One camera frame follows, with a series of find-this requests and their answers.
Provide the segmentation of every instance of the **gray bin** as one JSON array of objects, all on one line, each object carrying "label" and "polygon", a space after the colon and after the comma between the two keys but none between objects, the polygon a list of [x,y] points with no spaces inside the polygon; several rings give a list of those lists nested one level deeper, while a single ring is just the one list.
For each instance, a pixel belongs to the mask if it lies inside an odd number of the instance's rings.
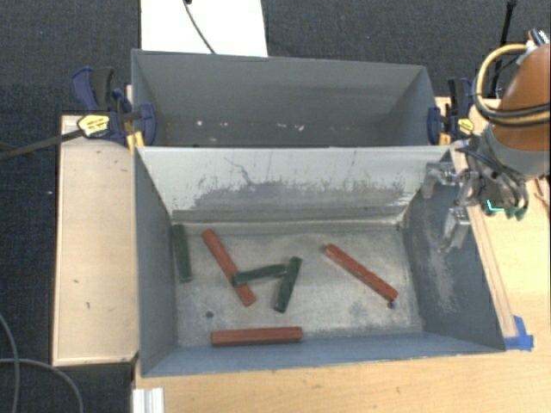
[{"label": "gray bin", "polygon": [[[153,102],[160,125],[135,158],[144,376],[505,349],[472,234],[461,250],[436,250],[456,189],[418,192],[444,153],[424,146],[424,68],[134,51],[133,96]],[[252,283],[257,302],[243,307],[202,242],[207,228],[241,270],[303,259],[285,314],[271,308],[278,280]],[[325,258],[328,243],[394,286],[395,307]],[[209,344],[213,330],[293,325],[302,343]]]}]

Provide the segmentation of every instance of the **green light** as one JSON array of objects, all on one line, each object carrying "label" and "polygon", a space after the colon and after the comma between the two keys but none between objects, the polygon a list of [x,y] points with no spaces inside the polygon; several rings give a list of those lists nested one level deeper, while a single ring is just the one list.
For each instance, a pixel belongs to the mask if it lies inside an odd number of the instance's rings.
[{"label": "green light", "polygon": [[486,201],[486,204],[488,205],[488,209],[493,213],[496,213],[497,211],[505,211],[505,208],[494,208],[489,199]]}]

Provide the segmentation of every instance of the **clamp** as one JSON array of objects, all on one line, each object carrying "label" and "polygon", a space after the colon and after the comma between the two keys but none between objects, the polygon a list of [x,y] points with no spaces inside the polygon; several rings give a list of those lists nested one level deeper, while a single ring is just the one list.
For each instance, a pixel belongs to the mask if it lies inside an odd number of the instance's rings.
[{"label": "clamp", "polygon": [[448,86],[451,104],[446,104],[445,115],[437,106],[429,108],[427,134],[433,145],[441,144],[442,138],[453,142],[473,136],[474,124],[468,118],[473,106],[471,83],[466,78],[450,78]]},{"label": "clamp", "polygon": [[140,131],[145,145],[151,145],[157,131],[153,106],[143,103],[133,112],[132,103],[123,91],[111,90],[113,73],[110,67],[86,66],[72,75],[72,94],[88,114],[78,122],[78,127],[88,139],[106,139],[119,145],[125,145],[128,135]]}]

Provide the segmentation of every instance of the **wooden table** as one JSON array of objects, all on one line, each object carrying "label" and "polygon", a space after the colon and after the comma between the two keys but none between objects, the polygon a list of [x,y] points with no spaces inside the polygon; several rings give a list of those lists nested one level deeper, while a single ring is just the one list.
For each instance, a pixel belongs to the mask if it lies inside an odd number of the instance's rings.
[{"label": "wooden table", "polygon": [[[529,191],[536,191],[533,182]],[[510,307],[535,337],[531,353],[155,379],[137,371],[136,386],[162,386],[167,413],[551,411],[547,210],[532,200],[521,222],[474,213],[487,228]]]},{"label": "wooden table", "polygon": [[[65,130],[72,127],[68,119]],[[87,170],[94,159],[102,170],[95,175]],[[67,250],[59,247],[53,363],[130,361],[137,351],[138,320],[129,153],[108,142],[77,139],[64,144],[61,160],[59,240]],[[536,191],[533,183],[529,189]],[[116,212],[97,220],[94,203]],[[513,313],[535,336],[531,353],[161,379],[141,379],[137,371],[136,386],[162,386],[167,413],[551,411],[547,211],[532,200],[522,222],[503,215],[489,219],[477,208],[471,213],[489,233],[486,247],[495,254]]]}]

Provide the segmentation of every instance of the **white paper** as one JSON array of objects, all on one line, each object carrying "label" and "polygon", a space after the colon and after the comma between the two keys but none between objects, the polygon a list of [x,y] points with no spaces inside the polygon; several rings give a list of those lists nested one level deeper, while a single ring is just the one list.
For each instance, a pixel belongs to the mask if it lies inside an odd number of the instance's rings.
[{"label": "white paper", "polygon": [[[268,56],[260,0],[193,0],[189,9],[216,53]],[[182,0],[141,0],[141,47],[209,53]]]}]

